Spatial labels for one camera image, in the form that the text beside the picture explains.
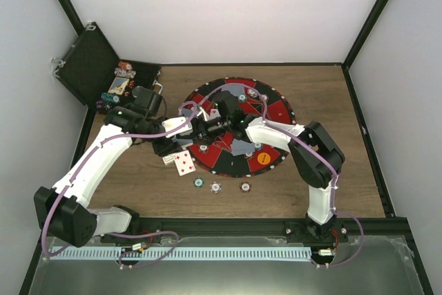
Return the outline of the red chips seat two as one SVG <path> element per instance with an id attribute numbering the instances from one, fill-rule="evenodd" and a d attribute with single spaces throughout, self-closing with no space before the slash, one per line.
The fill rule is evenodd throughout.
<path id="1" fill-rule="evenodd" d="M 200 151 L 201 153 L 207 153 L 208 150 L 209 150 L 209 147 L 208 147 L 207 145 L 200 145 L 200 146 L 199 146 L 199 151 Z"/>

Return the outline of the card dealt seat four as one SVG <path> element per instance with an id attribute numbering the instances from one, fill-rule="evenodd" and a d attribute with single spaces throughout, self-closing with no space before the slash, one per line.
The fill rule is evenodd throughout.
<path id="1" fill-rule="evenodd" d="M 178 115 L 185 118 L 193 119 L 195 117 L 195 112 L 193 107 L 182 107 L 178 109 Z"/>

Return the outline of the five of diamonds card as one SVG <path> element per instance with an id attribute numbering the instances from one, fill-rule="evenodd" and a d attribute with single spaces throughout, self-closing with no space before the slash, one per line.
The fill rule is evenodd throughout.
<path id="1" fill-rule="evenodd" d="M 187 150 L 176 153 L 174 155 L 174 163 L 179 176 L 196 171 L 191 154 Z"/>

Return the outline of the card dealt seat one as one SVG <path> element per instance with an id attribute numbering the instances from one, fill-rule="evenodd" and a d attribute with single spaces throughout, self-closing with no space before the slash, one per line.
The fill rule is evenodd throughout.
<path id="1" fill-rule="evenodd" d="M 245 149 L 245 150 L 238 150 L 238 149 L 233 150 L 233 149 L 231 149 L 231 154 L 232 154 L 233 156 L 245 155 L 246 153 L 254 152 L 255 150 L 256 150 L 256 149 L 255 149 L 255 145 L 254 145 L 254 148 L 253 148 L 253 149 Z"/>

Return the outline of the blue green 50 chip stack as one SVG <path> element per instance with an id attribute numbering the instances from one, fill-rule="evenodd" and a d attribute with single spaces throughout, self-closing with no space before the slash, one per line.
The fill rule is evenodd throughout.
<path id="1" fill-rule="evenodd" d="M 203 178 L 196 178 L 193 181 L 193 185 L 196 188 L 201 188 L 204 186 L 204 179 Z"/>

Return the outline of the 50 chips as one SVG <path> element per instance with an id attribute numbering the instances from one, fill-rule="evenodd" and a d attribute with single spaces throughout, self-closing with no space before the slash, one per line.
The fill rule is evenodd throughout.
<path id="1" fill-rule="evenodd" d="M 238 96 L 238 101 L 241 103 L 245 103 L 247 101 L 247 96 L 244 94 L 241 94 Z"/>

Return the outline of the card dealt seat six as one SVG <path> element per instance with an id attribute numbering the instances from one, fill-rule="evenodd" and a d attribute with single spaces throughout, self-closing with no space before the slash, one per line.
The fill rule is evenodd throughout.
<path id="1" fill-rule="evenodd" d="M 241 84 L 226 84 L 223 88 L 223 91 L 231 91 L 235 93 L 243 93 L 244 94 L 244 87 Z"/>

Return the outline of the blue orange 10 chip stack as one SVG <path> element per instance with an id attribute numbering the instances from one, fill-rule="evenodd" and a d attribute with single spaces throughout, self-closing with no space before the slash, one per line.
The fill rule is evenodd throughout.
<path id="1" fill-rule="evenodd" d="M 212 193 L 219 193 L 222 189 L 222 186 L 219 182 L 212 182 L 210 184 L 210 190 Z"/>

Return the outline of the orange big blind button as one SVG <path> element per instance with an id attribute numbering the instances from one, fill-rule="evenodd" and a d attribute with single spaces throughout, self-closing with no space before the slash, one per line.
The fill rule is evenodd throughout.
<path id="1" fill-rule="evenodd" d="M 268 165 L 271 162 L 271 156 L 268 153 L 259 153 L 257 161 L 261 165 Z"/>

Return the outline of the red brown chip stack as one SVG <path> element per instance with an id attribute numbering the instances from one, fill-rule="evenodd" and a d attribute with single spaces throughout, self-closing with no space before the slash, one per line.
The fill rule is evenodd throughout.
<path id="1" fill-rule="evenodd" d="M 248 182 L 242 182 L 240 184 L 240 190 L 243 193 L 248 193 L 251 190 L 251 186 L 250 186 L 250 184 Z"/>

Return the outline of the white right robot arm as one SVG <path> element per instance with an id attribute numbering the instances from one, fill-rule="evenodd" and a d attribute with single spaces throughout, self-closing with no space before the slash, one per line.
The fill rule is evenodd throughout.
<path id="1" fill-rule="evenodd" d="M 255 176 L 291 155 L 309 187 L 308 236 L 321 242 L 331 234 L 336 213 L 334 192 L 345 156 L 320 123 L 284 124 L 245 115 L 238 120 L 196 119 L 191 125 L 190 150 L 195 161 L 218 175 Z"/>

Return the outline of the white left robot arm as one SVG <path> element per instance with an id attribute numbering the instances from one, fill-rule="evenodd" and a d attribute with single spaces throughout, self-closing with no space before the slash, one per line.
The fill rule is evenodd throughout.
<path id="1" fill-rule="evenodd" d="M 197 106 L 193 106 L 189 117 L 158 122 L 128 108 L 114 108 L 72 169 L 51 188 L 41 187 L 34 195 L 43 251 L 48 252 L 48 236 L 75 247 L 84 246 L 95 236 L 111 233 L 117 233 L 125 242 L 136 241 L 141 225 L 132 219 L 129 210 L 121 207 L 89 209 L 91 198 L 104 176 L 135 139 L 156 140 L 189 131 L 197 113 Z"/>

